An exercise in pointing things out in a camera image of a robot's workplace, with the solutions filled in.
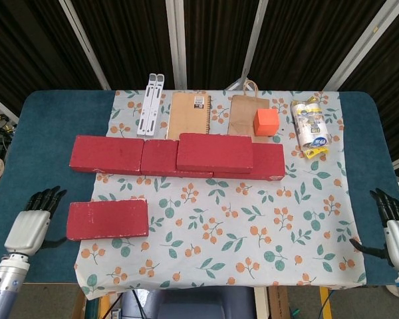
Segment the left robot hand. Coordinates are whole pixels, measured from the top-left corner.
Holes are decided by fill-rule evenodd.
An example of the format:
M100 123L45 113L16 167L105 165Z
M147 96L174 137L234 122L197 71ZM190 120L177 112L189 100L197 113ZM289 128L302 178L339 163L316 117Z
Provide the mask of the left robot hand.
M66 237L45 239L55 211L66 193L67 190L61 190L58 185L30 197L24 210L15 218L5 241L5 248L10 255L31 257L40 249L56 248L67 240Z

